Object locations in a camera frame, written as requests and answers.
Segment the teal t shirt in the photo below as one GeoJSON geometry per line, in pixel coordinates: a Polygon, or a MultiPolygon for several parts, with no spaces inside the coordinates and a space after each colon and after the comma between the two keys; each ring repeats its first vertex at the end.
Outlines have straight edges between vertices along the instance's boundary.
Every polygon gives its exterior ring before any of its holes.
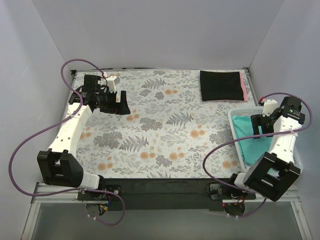
{"type": "MultiPolygon", "coordinates": [[[[233,115],[230,119],[236,139],[253,135],[252,122],[249,116],[233,115]]],[[[243,169],[244,172],[247,172],[262,154],[269,151],[271,143],[272,137],[250,138],[237,142],[242,157],[240,162],[246,166],[243,169]]]]}

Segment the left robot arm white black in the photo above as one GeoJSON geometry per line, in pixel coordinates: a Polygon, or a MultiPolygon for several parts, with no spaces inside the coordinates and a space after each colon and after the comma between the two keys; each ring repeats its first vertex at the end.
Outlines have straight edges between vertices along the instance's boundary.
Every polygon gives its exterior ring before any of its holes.
{"type": "Polygon", "coordinates": [[[84,171],[76,159],[82,131],[98,109],[102,113],[129,115],[126,92],[117,97],[118,76],[102,78],[86,74],[83,84],[71,94],[67,107],[68,120],[61,124],[57,136],[46,151],[40,151],[37,162],[47,185],[96,190],[102,177],[84,171]]]}

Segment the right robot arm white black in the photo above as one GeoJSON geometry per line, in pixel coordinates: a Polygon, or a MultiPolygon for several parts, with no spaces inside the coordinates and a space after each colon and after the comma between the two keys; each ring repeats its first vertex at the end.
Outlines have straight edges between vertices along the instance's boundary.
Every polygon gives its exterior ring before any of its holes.
{"type": "Polygon", "coordinates": [[[291,187],[301,173],[294,162],[297,131],[305,122],[302,101],[286,96],[281,103],[263,100],[260,106],[233,108],[228,119],[242,172],[230,182],[249,193],[274,202],[291,187]]]}

